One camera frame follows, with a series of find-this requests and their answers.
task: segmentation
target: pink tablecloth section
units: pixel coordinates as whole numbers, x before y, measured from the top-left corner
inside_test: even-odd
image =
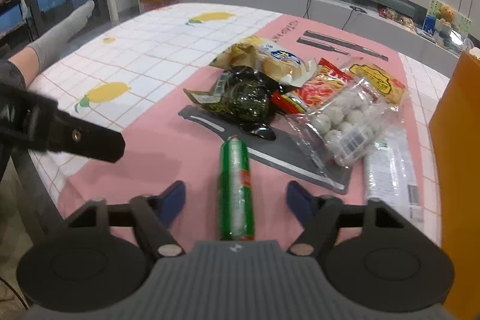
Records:
[[[337,65],[345,60],[343,55],[297,43],[297,38],[306,30],[357,43],[387,56],[388,62],[348,50],[352,55],[363,56],[366,60],[380,65],[406,83],[406,75],[397,52],[337,28],[283,15],[260,29],[257,34],[275,39],[280,45],[303,58],[325,57]],[[187,201],[183,212],[171,228],[172,234],[187,250],[192,248],[197,240],[215,239],[217,173],[222,140],[206,128],[178,116],[178,112],[191,103],[183,93],[183,88],[208,89],[219,72],[220,70],[209,66],[198,69],[184,83],[126,127],[122,132],[126,142],[125,155],[118,163],[91,160],[70,176],[58,199],[58,208],[62,215],[71,214],[88,199],[105,198],[108,203],[124,203],[136,195],[158,194],[175,180],[182,180],[187,187]],[[419,136],[410,101],[405,107],[405,126],[417,178],[422,178]],[[251,160],[250,164],[256,238],[276,239],[280,245],[286,247],[302,230],[285,202],[286,185],[295,178],[255,160]],[[329,193],[320,186],[299,181],[317,195]],[[418,182],[422,195],[423,181]],[[354,167],[349,192],[342,199],[352,204],[364,202],[361,163]],[[131,239],[129,232],[122,231],[119,234]]]

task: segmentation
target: green can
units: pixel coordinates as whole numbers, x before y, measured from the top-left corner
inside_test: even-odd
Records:
[[[220,149],[218,189],[220,240],[254,240],[249,156],[238,136],[229,137]]]

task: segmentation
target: black cable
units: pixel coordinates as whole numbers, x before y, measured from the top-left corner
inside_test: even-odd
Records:
[[[308,15],[308,11],[310,10],[310,5],[311,5],[311,0],[307,0],[307,10],[305,11],[305,14],[303,15],[303,18],[307,16],[307,19],[310,19],[310,16]]]
[[[0,277],[0,281],[2,281],[6,287],[8,287],[15,295],[16,297],[19,299],[19,301],[22,303],[22,305],[25,307],[26,310],[28,310],[28,305],[27,303],[25,302],[25,300],[17,293],[17,291],[11,287],[11,285],[6,281],[4,280],[2,277]]]
[[[342,30],[345,29],[345,26],[347,26],[348,22],[350,21],[350,18],[352,17],[353,9],[350,11],[349,17],[346,19],[345,23],[343,24]]]

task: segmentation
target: clear plastic packaging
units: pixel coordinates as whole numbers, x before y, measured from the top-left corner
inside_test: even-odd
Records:
[[[352,165],[397,118],[398,108],[361,77],[321,108],[305,115],[288,115],[287,121],[299,136],[300,148],[329,175],[328,160],[342,167]]]
[[[381,199],[423,231],[423,208],[405,129],[386,129],[364,162],[365,199]]]

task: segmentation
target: plastic bag of white balls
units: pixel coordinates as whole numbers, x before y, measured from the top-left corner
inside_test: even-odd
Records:
[[[389,105],[368,79],[359,77],[322,107],[288,115],[287,121],[299,134],[301,149],[324,170],[326,160],[343,167],[352,165],[400,118],[398,107]]]

